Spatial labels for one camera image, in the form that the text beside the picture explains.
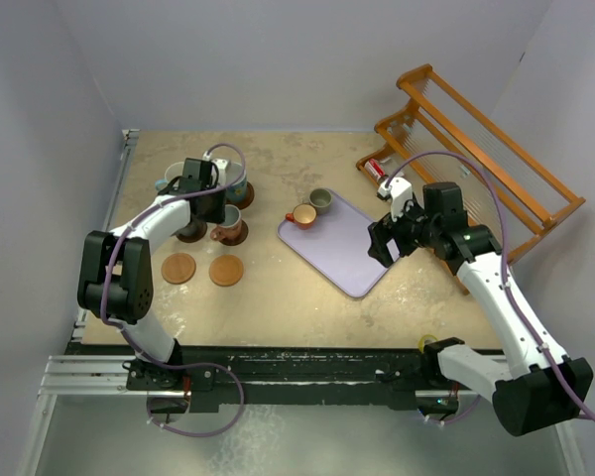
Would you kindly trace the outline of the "blue cup with pattern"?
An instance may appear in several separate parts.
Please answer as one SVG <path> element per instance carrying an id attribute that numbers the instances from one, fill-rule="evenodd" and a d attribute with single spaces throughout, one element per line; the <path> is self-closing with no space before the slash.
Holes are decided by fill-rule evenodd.
<path id="1" fill-rule="evenodd" d="M 241 203 L 247 196 L 247 173 L 240 164 L 231 162 L 226 169 L 227 199 L 232 203 Z"/>

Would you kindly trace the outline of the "pink red cup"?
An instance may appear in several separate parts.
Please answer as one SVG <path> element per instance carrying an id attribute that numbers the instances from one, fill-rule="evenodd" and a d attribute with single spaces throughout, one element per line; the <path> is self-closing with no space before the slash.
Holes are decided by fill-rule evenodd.
<path id="1" fill-rule="evenodd" d="M 220 229 L 221 228 L 231 228 L 235 227 L 239 224 L 242 220 L 242 214 L 240 209 L 232 204 L 227 204 L 225 206 L 225 216 L 224 220 L 217 224 L 216 227 L 210 233 L 210 239 L 213 241 L 218 241 L 220 237 Z"/>

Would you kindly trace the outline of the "reddish wooden coaster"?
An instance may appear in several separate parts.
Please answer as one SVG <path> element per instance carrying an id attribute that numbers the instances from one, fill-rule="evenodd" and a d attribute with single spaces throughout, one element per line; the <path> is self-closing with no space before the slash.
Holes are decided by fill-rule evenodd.
<path id="1" fill-rule="evenodd" d="M 244 194 L 244 198 L 238 202 L 234 202 L 234 205 L 237 206 L 239 209 L 245 209 L 251 205 L 255 198 L 255 189 L 253 185 L 248 182 L 246 192 Z"/>

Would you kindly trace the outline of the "large light blue cup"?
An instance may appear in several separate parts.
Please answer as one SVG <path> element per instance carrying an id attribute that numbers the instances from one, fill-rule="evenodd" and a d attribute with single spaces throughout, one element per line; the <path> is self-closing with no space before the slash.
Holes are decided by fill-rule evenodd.
<path id="1" fill-rule="evenodd" d="M 176 162 L 167 167 L 164 177 L 155 182 L 156 191 L 163 190 L 173 179 L 182 175 L 184 162 Z"/>

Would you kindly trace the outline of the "light orange wooden coaster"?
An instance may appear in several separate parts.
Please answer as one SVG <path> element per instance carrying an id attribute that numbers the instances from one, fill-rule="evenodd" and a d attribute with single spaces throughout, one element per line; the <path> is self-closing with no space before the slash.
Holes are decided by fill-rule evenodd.
<path id="1" fill-rule="evenodd" d="M 223 255 L 214 259 L 209 266 L 209 278 L 220 287 L 231 287 L 244 276 L 244 265 L 234 255 Z"/>
<path id="2" fill-rule="evenodd" d="M 196 262 L 188 253 L 174 253 L 162 263 L 163 279 L 173 285 L 181 285 L 189 281 L 195 274 Z"/>

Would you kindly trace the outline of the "grey green cup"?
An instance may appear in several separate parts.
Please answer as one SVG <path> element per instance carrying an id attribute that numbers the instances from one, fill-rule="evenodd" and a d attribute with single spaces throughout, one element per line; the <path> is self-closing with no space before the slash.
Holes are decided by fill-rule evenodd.
<path id="1" fill-rule="evenodd" d="M 333 201 L 331 192 L 327 188 L 316 188 L 308 196 L 309 204 L 316 210 L 318 215 L 326 214 Z"/>

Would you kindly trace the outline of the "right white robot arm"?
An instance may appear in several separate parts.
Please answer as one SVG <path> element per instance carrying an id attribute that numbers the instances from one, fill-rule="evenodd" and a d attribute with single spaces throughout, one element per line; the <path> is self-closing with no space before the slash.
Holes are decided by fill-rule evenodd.
<path id="1" fill-rule="evenodd" d="M 418 202 L 403 178 L 383 182 L 377 195 L 390 211 L 369 228 L 368 254 L 389 268 L 400 256 L 431 250 L 475 298 L 500 339 L 499 363 L 448 338 L 422 347 L 421 376 L 433 388 L 450 381 L 490 402 L 502 427 L 520 436 L 577 418 L 593 379 L 583 358 L 572 359 L 545 330 L 503 262 L 502 248 L 485 225 L 472 226 L 460 187 L 436 182 Z"/>

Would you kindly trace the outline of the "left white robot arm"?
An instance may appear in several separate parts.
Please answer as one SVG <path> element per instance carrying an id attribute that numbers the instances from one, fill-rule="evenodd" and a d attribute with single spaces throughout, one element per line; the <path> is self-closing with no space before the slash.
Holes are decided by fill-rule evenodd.
<path id="1" fill-rule="evenodd" d="M 210 160 L 187 159 L 154 201 L 126 224 L 92 231 L 84 240 L 77 288 L 81 308 L 115 328 L 152 363 L 150 378 L 163 389 L 180 384 L 184 366 L 177 340 L 151 312 L 152 253 L 192 221 L 225 217 L 226 171 Z"/>

